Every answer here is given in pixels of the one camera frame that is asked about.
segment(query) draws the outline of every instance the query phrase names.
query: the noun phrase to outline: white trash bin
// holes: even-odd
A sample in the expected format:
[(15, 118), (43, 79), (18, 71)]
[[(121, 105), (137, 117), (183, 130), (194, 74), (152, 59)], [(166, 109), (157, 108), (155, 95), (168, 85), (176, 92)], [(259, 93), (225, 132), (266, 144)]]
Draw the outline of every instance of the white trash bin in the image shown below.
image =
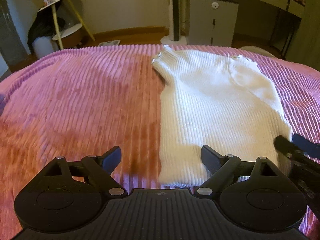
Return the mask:
[(37, 59), (41, 59), (42, 57), (59, 50), (58, 45), (52, 41), (51, 37), (36, 38), (32, 43), (32, 47), (35, 50)]

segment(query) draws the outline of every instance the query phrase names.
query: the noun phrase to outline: silver pin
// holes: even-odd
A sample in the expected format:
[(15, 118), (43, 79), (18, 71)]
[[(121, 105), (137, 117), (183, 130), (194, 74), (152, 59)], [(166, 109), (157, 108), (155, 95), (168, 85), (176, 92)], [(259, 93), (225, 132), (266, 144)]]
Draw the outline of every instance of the silver pin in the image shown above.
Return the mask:
[(198, 188), (197, 192), (200, 195), (208, 196), (208, 195), (212, 194), (212, 189), (210, 189), (208, 187), (201, 187), (201, 188)]
[(111, 190), (109, 190), (109, 194), (113, 196), (120, 196), (124, 193), (124, 190), (119, 187), (114, 187)]

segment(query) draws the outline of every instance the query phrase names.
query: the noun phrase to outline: floor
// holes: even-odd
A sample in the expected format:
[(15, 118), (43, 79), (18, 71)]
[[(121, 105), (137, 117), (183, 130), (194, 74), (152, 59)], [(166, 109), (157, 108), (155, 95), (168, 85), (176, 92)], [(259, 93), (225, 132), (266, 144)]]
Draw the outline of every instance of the floor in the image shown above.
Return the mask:
[[(117, 35), (116, 32), (113, 36), (110, 34), (98, 34), (95, 35), (96, 41), (92, 41), (91, 39), (84, 44), (84, 47), (94, 47), (98, 46), (99, 43), (111, 40), (121, 40), (121, 45), (130, 45), (130, 44), (160, 44), (160, 40), (163, 36), (168, 35), (167, 30), (163, 30), (161, 32), (154, 32), (154, 33), (138, 33), (138, 34), (129, 34), (129, 35)], [(281, 58), (279, 52), (276, 49), (271, 48), (268, 45), (268, 41), (254, 38), (246, 35), (235, 34), (234, 39), (232, 42), (233, 48), (241, 48), (244, 46), (257, 46), (260, 47), (274, 56)], [(36, 61), (35, 55), (29, 55), (28, 58), (17, 65), (9, 66), (11, 72), (16, 72), (20, 69), (25, 68), (26, 66), (31, 65)]]

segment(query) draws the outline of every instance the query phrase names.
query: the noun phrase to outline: striped bedspread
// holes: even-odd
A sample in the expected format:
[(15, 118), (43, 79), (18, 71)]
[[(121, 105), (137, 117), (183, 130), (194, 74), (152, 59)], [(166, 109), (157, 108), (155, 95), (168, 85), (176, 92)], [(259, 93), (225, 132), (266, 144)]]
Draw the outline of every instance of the striped bedspread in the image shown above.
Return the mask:
[[(238, 49), (179, 46), (224, 56), (244, 55), (273, 80), (294, 132), (320, 142), (320, 73), (307, 66)], [(160, 45), (67, 49), (48, 55), (0, 83), (0, 239), (21, 227), (18, 192), (55, 156), (68, 161), (122, 149), (113, 177), (128, 191), (160, 188), (160, 93), (151, 59)], [(300, 230), (319, 238), (308, 210)]]

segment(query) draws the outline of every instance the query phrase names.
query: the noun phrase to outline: white ribbed sweater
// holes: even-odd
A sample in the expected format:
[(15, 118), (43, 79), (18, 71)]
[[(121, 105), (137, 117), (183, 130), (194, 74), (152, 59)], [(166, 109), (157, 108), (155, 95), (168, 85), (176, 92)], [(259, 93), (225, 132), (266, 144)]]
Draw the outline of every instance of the white ribbed sweater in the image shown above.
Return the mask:
[(210, 173), (201, 162), (207, 144), (243, 161), (278, 160), (273, 140), (292, 128), (273, 82), (243, 56), (223, 57), (165, 46), (153, 67), (166, 81), (161, 93), (161, 173), (165, 185), (197, 186)]

